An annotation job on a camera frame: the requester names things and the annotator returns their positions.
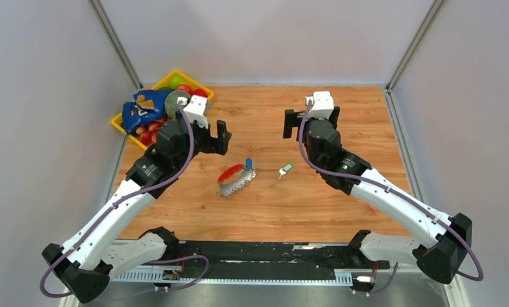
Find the key with blue tag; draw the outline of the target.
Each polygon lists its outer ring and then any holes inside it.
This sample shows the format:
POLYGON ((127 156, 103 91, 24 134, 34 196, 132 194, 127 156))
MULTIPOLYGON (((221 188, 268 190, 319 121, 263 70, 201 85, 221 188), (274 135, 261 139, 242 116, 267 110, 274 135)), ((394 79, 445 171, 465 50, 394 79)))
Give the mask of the key with blue tag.
POLYGON ((247 158, 245 162, 246 169, 252 169, 253 168, 253 162, 251 158, 247 158))

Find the metal key holder red handle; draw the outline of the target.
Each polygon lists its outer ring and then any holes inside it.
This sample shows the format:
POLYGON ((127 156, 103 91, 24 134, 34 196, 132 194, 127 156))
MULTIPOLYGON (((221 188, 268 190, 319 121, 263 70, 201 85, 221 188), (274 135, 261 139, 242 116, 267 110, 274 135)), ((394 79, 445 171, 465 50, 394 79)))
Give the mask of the metal key holder red handle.
POLYGON ((222 198, 231 198, 250 185, 256 176, 256 170, 248 168, 245 164, 233 165, 217 179, 219 185, 217 195, 222 198))

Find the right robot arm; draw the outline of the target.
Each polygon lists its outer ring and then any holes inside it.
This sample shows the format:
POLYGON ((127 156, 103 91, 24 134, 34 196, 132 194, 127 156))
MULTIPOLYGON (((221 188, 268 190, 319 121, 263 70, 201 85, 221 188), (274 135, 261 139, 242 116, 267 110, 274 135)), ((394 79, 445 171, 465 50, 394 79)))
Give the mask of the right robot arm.
POLYGON ((360 156, 344 149, 336 129, 339 111, 338 107, 326 109, 321 118, 315 118, 286 110, 283 138, 290 138, 293 128, 297 128, 302 158, 327 185, 374 206, 410 233, 399 236, 358 231, 348 250, 351 263, 357 267, 371 261, 414 265, 442 284, 451 283, 457 275, 483 280, 483 268, 471 247, 471 219, 429 207, 393 185, 360 156))

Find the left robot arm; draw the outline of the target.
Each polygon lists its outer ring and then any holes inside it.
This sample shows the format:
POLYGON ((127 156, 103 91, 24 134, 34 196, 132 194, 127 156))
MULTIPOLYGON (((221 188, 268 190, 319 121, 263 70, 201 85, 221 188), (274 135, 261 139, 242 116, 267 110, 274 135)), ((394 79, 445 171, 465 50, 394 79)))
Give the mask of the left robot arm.
POLYGON ((179 259, 178 239, 171 231, 158 227, 138 240, 113 247, 113 242, 130 222, 151 205, 186 170, 198 153, 225 155, 231 132, 217 121, 217 135, 199 121, 168 120, 157 131, 157 142, 128 170, 115 195, 74 236, 62 244, 50 243, 42 252, 49 264, 40 280, 43 295, 55 298, 45 289, 45 280, 54 273, 70 295, 82 303, 96 299, 115 277, 138 265, 160 261, 164 265, 179 259))

